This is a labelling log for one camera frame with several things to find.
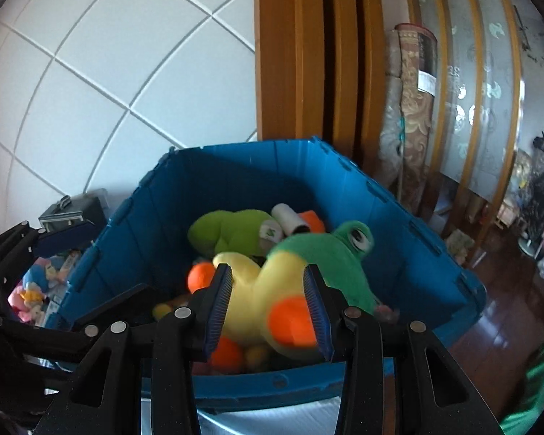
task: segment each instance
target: brown floor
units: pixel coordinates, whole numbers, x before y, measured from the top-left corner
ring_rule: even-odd
[[[486,309],[450,352],[500,420],[515,401],[528,357],[544,342],[544,292],[534,283],[534,260],[518,250],[511,234],[494,230],[485,249],[474,272],[487,288]],[[393,435],[393,377],[386,378],[384,391],[383,434]]]

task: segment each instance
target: metal screw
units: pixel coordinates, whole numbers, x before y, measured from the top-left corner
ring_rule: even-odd
[[[427,330],[427,326],[421,321],[413,321],[409,324],[409,327],[413,332],[417,332],[418,334],[422,334]]]
[[[351,319],[358,319],[362,312],[358,307],[350,306],[345,309],[345,316]]]
[[[98,334],[99,334],[99,327],[97,327],[96,325],[88,324],[87,327],[85,327],[85,335],[87,337],[96,337]]]
[[[111,325],[111,332],[114,334],[120,334],[127,328],[127,324],[123,321],[117,321],[113,325]]]
[[[175,309],[174,314],[178,319],[186,319],[191,315],[191,309],[189,307],[178,307]]]

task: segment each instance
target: blue box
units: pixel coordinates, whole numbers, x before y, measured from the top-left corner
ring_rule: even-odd
[[[197,256],[187,229],[199,216],[218,209],[269,212],[281,202],[296,211],[315,210],[328,230],[353,219],[366,223],[375,248],[363,268],[375,295],[401,310],[401,322],[419,319],[449,346],[480,318],[486,289],[455,263],[440,237],[354,163],[313,138],[172,149],[82,258],[48,327],[68,329],[137,283],[184,292]],[[386,373],[392,370],[386,362]],[[340,395],[343,374],[343,364],[320,364],[195,376],[194,389],[200,408],[251,410]],[[144,379],[143,393],[148,391]]]

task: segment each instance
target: white paper label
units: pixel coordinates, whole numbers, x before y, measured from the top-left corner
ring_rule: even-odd
[[[419,71],[419,78],[417,80],[417,89],[419,91],[424,91],[435,96],[435,83],[436,78],[433,75],[421,70]]]

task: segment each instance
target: orange object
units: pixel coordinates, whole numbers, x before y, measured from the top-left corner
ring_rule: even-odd
[[[209,261],[203,261],[197,265],[193,265],[187,275],[187,287],[191,293],[195,293],[198,289],[208,287],[212,282],[212,278],[216,272],[216,267]]]
[[[324,222],[322,222],[317,216],[316,212],[310,210],[310,211],[304,211],[303,213],[299,213],[300,218],[305,221],[310,226],[310,232],[313,233],[325,233],[326,228],[324,226]]]
[[[268,314],[268,330],[280,345],[316,346],[316,336],[304,296],[292,296],[277,302]]]
[[[237,374],[244,367],[244,351],[235,341],[222,335],[208,363],[220,373]]]

